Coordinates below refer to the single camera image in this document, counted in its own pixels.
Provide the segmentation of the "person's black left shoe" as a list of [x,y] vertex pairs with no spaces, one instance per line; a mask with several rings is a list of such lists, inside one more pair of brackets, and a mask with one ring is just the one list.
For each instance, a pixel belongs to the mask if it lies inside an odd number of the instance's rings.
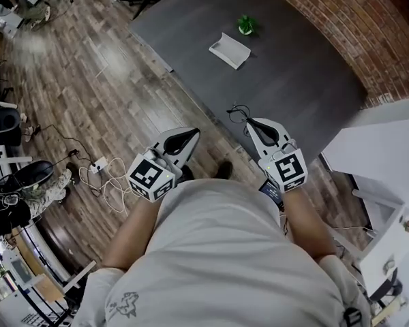
[[182,171],[182,176],[179,179],[179,183],[184,183],[186,181],[192,181],[192,180],[195,179],[194,175],[193,175],[193,172],[191,171],[191,169],[187,165],[184,165],[181,168],[181,171]]

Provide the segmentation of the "black round chair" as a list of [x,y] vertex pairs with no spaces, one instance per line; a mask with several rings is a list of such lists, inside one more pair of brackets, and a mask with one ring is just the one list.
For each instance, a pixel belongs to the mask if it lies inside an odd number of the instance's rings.
[[29,189],[44,184],[53,174],[54,166],[46,160],[39,160],[21,168],[11,175],[6,183],[10,191]]
[[17,109],[0,107],[0,145],[19,146],[22,140]]

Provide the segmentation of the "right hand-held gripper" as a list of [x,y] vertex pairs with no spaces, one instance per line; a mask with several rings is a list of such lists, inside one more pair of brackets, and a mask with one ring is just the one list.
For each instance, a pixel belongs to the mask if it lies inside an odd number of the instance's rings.
[[306,183],[308,172],[303,153],[282,124],[250,118],[246,128],[259,155],[259,167],[280,192]]

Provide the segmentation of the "white tray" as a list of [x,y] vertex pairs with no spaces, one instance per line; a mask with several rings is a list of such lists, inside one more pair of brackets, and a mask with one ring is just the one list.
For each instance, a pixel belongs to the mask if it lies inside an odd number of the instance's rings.
[[251,55],[251,50],[229,35],[222,33],[220,39],[209,47],[209,52],[238,70]]

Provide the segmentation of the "person's right forearm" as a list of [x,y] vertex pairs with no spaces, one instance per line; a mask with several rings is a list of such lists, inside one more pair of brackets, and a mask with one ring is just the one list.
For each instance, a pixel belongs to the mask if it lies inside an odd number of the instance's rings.
[[288,191],[283,194],[283,202],[294,244],[317,262],[335,255],[335,245],[326,224],[305,191],[300,187]]

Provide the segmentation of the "person's left forearm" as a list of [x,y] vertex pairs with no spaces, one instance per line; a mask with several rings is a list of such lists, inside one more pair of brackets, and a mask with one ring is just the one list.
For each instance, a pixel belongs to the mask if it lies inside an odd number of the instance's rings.
[[140,198],[111,240],[102,260],[103,268],[126,272],[141,258],[152,237],[162,199],[152,203]]

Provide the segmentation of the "person's white shirt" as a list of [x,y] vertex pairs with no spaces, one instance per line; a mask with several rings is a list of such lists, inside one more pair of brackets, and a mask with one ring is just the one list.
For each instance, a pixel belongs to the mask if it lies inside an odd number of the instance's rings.
[[72,327],[341,327],[370,308],[343,262],[284,235],[277,206],[236,181],[181,183],[162,199],[144,255],[91,273]]

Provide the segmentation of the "white side table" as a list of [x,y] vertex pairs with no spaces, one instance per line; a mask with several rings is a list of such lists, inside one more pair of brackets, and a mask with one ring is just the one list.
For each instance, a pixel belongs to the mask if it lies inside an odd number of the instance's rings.
[[[409,208],[409,119],[342,129],[323,155],[333,170],[382,183]],[[399,273],[409,296],[409,254]]]

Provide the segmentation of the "black device with screen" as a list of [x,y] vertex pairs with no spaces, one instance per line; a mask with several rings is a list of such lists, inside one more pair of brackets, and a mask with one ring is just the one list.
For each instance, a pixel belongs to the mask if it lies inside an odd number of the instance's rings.
[[272,199],[276,205],[282,203],[282,197],[279,189],[269,179],[262,184],[259,191]]

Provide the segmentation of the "small green potted plant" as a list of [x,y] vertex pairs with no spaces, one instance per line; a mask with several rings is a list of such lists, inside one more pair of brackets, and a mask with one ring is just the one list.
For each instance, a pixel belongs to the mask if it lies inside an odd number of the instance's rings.
[[257,29],[257,22],[254,18],[248,15],[242,15],[238,21],[238,29],[242,35],[253,35]]

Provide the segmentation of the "person's black right shoe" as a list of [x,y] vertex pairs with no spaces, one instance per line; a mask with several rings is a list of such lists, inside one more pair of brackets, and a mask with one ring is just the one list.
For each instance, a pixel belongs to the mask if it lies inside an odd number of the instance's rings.
[[225,160],[219,165],[214,178],[228,180],[232,176],[232,171],[233,171],[232,162]]

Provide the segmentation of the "person's black shoe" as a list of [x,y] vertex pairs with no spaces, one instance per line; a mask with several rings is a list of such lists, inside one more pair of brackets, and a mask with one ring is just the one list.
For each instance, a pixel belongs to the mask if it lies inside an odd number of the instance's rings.
[[184,165],[181,168],[181,171],[182,171],[182,176],[179,179],[179,183],[184,183],[186,181],[192,181],[192,180],[195,179],[194,175],[193,175],[193,172],[191,171],[191,169],[187,165]]
[[228,180],[232,176],[232,171],[233,171],[232,162],[225,160],[219,165],[214,178]]

